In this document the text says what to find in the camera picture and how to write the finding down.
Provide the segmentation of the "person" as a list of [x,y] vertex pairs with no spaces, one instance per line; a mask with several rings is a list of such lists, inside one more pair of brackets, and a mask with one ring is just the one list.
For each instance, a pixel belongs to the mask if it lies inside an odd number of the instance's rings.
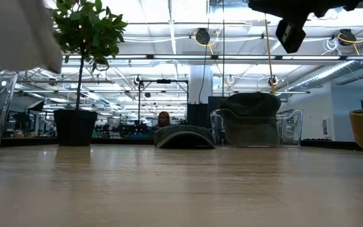
[[166,111],[162,111],[158,115],[157,127],[162,128],[162,127],[168,127],[168,126],[171,126],[169,113]]

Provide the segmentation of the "black baseball cap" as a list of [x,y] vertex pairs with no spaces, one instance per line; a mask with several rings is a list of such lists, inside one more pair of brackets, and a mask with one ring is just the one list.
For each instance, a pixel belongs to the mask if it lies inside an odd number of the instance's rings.
[[220,109],[227,109],[239,117],[275,117],[281,100],[267,93],[237,93],[226,98]]

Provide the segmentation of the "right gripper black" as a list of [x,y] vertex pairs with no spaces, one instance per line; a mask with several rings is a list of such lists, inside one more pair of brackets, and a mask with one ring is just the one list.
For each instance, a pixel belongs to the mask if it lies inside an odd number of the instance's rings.
[[320,0],[248,0],[252,10],[280,15],[277,38],[288,54],[298,51],[306,36],[304,23],[310,13],[320,9],[319,5]]

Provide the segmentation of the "silver ventilation duct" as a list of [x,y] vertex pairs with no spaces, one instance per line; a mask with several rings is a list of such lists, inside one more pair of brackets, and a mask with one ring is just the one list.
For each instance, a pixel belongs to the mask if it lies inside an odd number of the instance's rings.
[[345,61],[334,66],[325,66],[289,84],[283,90],[294,91],[302,87],[309,88],[321,85],[345,74],[354,73],[359,69],[363,69],[363,61]]

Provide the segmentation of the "beige baseball cap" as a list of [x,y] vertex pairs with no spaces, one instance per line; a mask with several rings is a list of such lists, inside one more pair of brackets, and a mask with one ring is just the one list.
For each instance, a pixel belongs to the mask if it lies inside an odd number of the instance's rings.
[[0,68],[61,72],[62,51],[43,0],[0,0]]

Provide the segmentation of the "green plant in black pot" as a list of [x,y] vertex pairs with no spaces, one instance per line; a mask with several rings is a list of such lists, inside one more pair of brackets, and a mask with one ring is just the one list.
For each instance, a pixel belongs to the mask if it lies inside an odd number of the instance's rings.
[[88,146],[98,113],[80,108],[83,69],[87,62],[92,65],[91,72],[108,70],[107,58],[115,58],[119,53],[118,45],[124,41],[123,33],[128,24],[122,20],[122,15],[104,8],[102,0],[56,0],[56,8],[50,12],[65,63],[73,54],[80,56],[75,108],[54,111],[58,143]]

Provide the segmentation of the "black aluminium table frame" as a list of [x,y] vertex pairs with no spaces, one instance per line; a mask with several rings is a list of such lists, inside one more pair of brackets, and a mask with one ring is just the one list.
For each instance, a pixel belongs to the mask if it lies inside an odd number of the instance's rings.
[[[2,138],[0,147],[18,147],[18,146],[40,146],[40,145],[51,145],[57,144],[58,140],[56,137],[31,137],[31,138]],[[105,138],[92,138],[92,144],[135,144],[135,145],[153,145],[153,139],[105,139]],[[325,148],[325,149],[344,149],[363,151],[355,142],[340,142],[340,141],[329,141],[323,139],[310,140],[305,139],[301,141],[301,146],[314,147],[314,148]]]

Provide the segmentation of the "black gantry frame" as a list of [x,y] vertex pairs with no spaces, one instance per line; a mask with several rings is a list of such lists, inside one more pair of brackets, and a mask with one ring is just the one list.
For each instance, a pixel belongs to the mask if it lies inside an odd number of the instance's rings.
[[[141,89],[141,84],[146,82],[147,84],[144,86],[143,90]],[[140,79],[138,83],[138,124],[141,124],[141,94],[145,91],[152,83],[156,84],[177,84],[182,90],[186,93],[186,109],[188,109],[189,104],[189,81],[188,80],[180,80],[180,79],[148,79],[143,80]],[[180,83],[186,83],[186,89],[184,89]]]

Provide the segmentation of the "dark grey baseball cap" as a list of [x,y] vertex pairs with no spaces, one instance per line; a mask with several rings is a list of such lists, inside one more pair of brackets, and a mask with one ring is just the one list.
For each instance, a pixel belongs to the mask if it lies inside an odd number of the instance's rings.
[[240,117],[221,110],[225,137],[235,147],[277,147],[280,143],[276,117]]
[[214,149],[211,132],[194,125],[172,125],[160,128],[153,134],[153,142],[160,149]]

